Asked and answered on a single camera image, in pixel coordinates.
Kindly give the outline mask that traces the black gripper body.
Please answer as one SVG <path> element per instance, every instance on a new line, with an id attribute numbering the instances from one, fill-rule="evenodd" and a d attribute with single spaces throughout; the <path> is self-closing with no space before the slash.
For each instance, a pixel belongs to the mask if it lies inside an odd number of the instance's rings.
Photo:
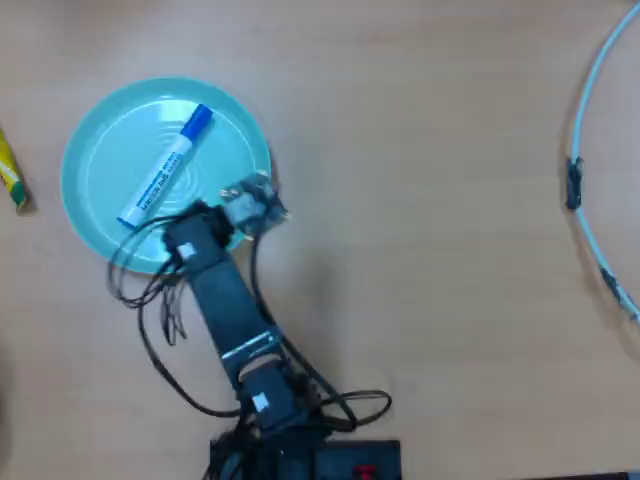
<path id="1" fill-rule="evenodd" d="M 221 248 L 227 248 L 235 234 L 235 227 L 225 208 L 220 204 L 211 206 L 201 200 L 197 202 L 197 207 L 217 244 Z"/>

